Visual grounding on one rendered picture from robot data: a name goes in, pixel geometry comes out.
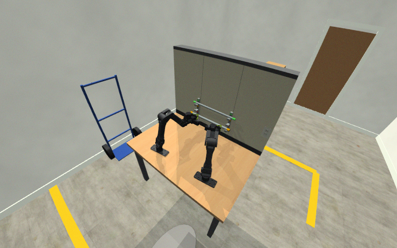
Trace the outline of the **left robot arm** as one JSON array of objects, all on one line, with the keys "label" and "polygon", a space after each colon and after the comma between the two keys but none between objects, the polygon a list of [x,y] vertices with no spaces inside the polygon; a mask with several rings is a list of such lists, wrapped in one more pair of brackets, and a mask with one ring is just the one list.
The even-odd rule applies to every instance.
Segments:
[{"label": "left robot arm", "polygon": [[150,149],[166,157],[168,155],[169,151],[162,148],[162,146],[165,142],[164,133],[165,133],[166,123],[170,119],[172,119],[176,123],[178,123],[181,127],[185,127],[189,123],[195,124],[198,126],[200,124],[200,120],[196,120],[196,118],[194,116],[191,117],[191,115],[192,115],[191,112],[186,112],[184,114],[184,118],[181,119],[177,115],[175,115],[171,110],[169,110],[168,108],[165,109],[164,111],[160,112],[158,114],[158,121],[159,121],[158,135],[156,137],[155,144],[152,145]]}]

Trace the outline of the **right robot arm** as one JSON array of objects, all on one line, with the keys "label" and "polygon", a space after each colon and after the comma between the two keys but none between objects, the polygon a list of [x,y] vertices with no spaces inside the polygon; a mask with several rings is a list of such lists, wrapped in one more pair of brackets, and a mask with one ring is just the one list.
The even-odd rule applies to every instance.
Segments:
[{"label": "right robot arm", "polygon": [[217,181],[211,178],[211,174],[212,174],[211,162],[212,162],[213,152],[215,150],[215,147],[217,147],[218,131],[215,131],[216,130],[215,124],[206,125],[205,130],[207,131],[205,138],[205,146],[207,152],[206,160],[203,167],[201,167],[201,172],[197,171],[194,175],[194,178],[207,184],[212,188],[215,188]]}]

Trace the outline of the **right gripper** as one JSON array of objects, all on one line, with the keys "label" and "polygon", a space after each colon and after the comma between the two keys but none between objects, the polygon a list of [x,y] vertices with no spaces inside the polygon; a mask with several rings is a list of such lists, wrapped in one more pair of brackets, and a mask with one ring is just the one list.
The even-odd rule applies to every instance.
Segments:
[{"label": "right gripper", "polygon": [[219,134],[220,131],[221,131],[221,126],[222,126],[222,125],[216,125],[216,131],[218,131],[218,134]]}]

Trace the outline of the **dark grey wall panel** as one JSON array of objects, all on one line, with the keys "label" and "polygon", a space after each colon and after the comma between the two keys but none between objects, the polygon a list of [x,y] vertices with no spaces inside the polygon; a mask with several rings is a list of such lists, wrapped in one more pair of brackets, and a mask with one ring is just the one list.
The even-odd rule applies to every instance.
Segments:
[{"label": "dark grey wall panel", "polygon": [[260,156],[300,72],[191,46],[173,49],[176,113],[194,112],[197,98],[233,112],[230,131],[221,128],[219,135]]}]

